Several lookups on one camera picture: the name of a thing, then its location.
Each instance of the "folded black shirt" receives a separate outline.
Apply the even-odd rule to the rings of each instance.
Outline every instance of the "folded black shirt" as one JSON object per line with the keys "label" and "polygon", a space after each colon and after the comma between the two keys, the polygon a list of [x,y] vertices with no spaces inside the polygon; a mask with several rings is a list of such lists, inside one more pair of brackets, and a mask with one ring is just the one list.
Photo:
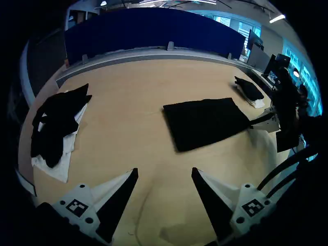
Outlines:
{"label": "folded black shirt", "polygon": [[[38,109],[32,122],[31,157],[41,155],[50,168],[58,164],[63,155],[63,137],[77,130],[79,125],[74,116],[92,97],[87,96],[88,87],[86,84],[73,91],[55,94]],[[39,132],[40,122],[44,125]]]}
{"label": "folded black shirt", "polygon": [[179,152],[224,140],[250,124],[232,98],[182,102],[163,108]]}
{"label": "folded black shirt", "polygon": [[244,80],[244,79],[240,79],[236,76],[235,76],[235,78],[236,78],[235,84],[237,84],[241,87],[245,96],[249,100],[256,101],[258,99],[264,98],[263,94],[259,91],[259,89],[255,85],[253,85],[253,83],[251,83],[247,80]]}

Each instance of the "wooden table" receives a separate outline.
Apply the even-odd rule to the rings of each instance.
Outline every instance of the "wooden table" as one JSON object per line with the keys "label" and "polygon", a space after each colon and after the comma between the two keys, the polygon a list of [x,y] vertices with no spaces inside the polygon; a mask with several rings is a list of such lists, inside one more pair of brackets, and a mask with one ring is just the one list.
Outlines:
{"label": "wooden table", "polygon": [[[232,185],[258,185],[288,152],[277,154],[275,133],[249,130],[176,153],[161,109],[166,104],[232,97],[253,119],[264,108],[253,108],[232,89],[234,76],[251,81],[233,66],[166,59],[106,66],[68,79],[59,91],[89,83],[93,97],[76,137],[68,183],[34,168],[39,202],[54,203],[80,182],[93,187],[137,167],[139,179],[113,245],[204,245],[214,240],[191,179],[192,167]],[[270,99],[262,93],[269,107]]]}

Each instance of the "white towel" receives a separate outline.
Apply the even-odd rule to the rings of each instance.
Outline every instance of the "white towel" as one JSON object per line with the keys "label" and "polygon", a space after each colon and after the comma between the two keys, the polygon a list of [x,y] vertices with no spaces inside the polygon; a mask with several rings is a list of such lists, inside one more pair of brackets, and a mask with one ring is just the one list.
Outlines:
{"label": "white towel", "polygon": [[[81,109],[81,111],[78,112],[74,117],[76,122],[79,124],[79,127],[77,128],[76,132],[73,132],[63,138],[63,155],[61,156],[61,159],[58,164],[53,168],[50,168],[47,166],[46,161],[40,155],[38,155],[37,157],[32,158],[32,166],[36,166],[49,176],[58,179],[64,183],[67,183],[69,163],[71,159],[71,153],[74,150],[75,137],[80,128],[80,121],[85,112],[85,109],[87,108],[87,105],[88,104],[86,104]],[[40,123],[38,131],[40,131],[42,127],[43,123]]]}
{"label": "white towel", "polygon": [[265,105],[264,105],[264,102],[263,102],[263,99],[257,99],[256,101],[251,101],[251,100],[249,100],[249,99],[247,98],[247,96],[245,95],[245,93],[243,92],[242,88],[241,88],[239,85],[237,85],[237,88],[238,88],[238,90],[243,94],[243,96],[246,98],[246,101],[247,101],[250,105],[252,105],[254,108],[259,109],[259,108],[265,106]]}

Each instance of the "window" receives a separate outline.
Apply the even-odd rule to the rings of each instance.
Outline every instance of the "window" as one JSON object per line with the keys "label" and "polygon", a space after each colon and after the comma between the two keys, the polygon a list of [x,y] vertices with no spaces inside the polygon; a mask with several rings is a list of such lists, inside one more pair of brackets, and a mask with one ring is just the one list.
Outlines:
{"label": "window", "polygon": [[[310,99],[309,107],[307,111],[310,115],[317,116],[322,114],[322,104],[320,98],[319,86],[316,82],[314,74],[311,74],[307,65],[302,61],[300,57],[296,55],[296,52],[293,51],[290,47],[284,46],[284,55],[290,57],[290,63],[288,66],[288,71],[293,79],[293,82],[296,86],[301,84],[305,85],[308,91],[308,98]],[[296,68],[300,77],[297,78],[293,70]]]}
{"label": "window", "polygon": [[201,14],[201,16],[204,16],[204,17],[210,18],[211,20],[215,20],[215,18],[216,18],[216,16],[214,16],[214,15],[210,15],[210,14]]}
{"label": "window", "polygon": [[259,27],[253,27],[253,32],[255,32],[258,37],[261,37],[261,28]]}
{"label": "window", "polygon": [[226,25],[227,27],[230,27],[230,18],[217,16],[215,20],[221,24]]}
{"label": "window", "polygon": [[244,22],[239,22],[238,32],[245,37],[244,46],[247,53],[249,53],[246,48],[248,43],[249,31],[252,30],[252,28],[253,27],[249,24],[246,24]]}

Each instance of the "blue partition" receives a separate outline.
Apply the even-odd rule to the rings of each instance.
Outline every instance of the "blue partition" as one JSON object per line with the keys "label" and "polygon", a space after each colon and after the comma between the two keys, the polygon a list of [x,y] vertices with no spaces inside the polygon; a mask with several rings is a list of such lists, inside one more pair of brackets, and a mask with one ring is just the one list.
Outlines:
{"label": "blue partition", "polygon": [[174,46],[232,54],[239,58],[245,37],[209,18],[165,8],[133,8],[109,12],[68,29],[65,46],[70,64],[82,55],[94,57],[115,50]]}

